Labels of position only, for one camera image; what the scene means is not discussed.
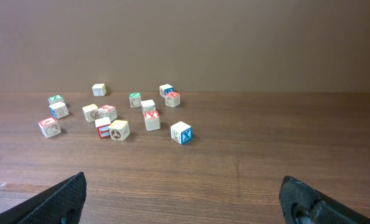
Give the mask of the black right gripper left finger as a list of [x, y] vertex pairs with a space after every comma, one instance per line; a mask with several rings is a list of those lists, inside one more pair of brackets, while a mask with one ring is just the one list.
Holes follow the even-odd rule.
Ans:
[[87, 196], [83, 172], [0, 213], [0, 224], [78, 224]]

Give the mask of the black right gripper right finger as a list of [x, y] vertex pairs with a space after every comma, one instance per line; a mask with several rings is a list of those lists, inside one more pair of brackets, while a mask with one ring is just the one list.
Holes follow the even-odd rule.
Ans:
[[370, 223], [370, 218], [289, 175], [283, 178], [279, 202], [286, 224]]

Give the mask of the red A letter block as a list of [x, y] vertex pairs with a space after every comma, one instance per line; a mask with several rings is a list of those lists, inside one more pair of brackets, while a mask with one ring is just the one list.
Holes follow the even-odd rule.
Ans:
[[42, 131], [42, 134], [46, 138], [51, 138], [61, 133], [60, 126], [54, 117], [49, 117], [38, 122], [38, 125]]

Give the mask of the red I letter block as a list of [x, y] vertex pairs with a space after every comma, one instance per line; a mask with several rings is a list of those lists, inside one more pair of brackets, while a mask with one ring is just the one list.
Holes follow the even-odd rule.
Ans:
[[111, 125], [111, 121], [109, 117], [104, 117], [104, 118], [95, 120], [95, 126], [97, 128], [97, 133], [100, 139], [110, 137], [110, 130], [109, 130], [110, 125]]

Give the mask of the yellow soccer ball block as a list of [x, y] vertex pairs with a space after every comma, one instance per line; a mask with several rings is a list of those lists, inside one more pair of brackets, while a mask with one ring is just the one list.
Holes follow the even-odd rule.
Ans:
[[130, 127], [125, 120], [114, 120], [108, 128], [112, 140], [124, 141], [130, 135]]

